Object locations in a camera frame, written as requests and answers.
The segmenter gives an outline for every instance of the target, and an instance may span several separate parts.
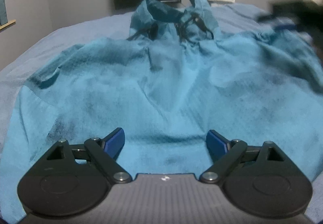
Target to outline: gray gripper base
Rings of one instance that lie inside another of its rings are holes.
[[[135,181],[114,185],[95,208],[64,220],[27,215],[20,224],[290,224],[312,223],[304,215],[265,220],[234,207],[217,185],[203,184],[193,174],[138,174]]]

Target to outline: wrinkled cloth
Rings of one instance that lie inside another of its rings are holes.
[[[323,71],[296,34],[272,29],[222,33],[206,0],[177,10],[145,0],[130,35],[158,24],[155,40],[101,38],[63,51],[22,86],[0,160],[5,220],[24,216],[17,184],[57,140],[83,143],[122,127],[117,162],[145,173],[199,176],[212,160],[209,129],[249,145],[277,143],[313,180],[322,171]],[[174,23],[198,14],[214,34]]]

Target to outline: curtain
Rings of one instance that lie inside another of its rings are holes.
[[[0,25],[8,23],[4,0],[0,0]]]

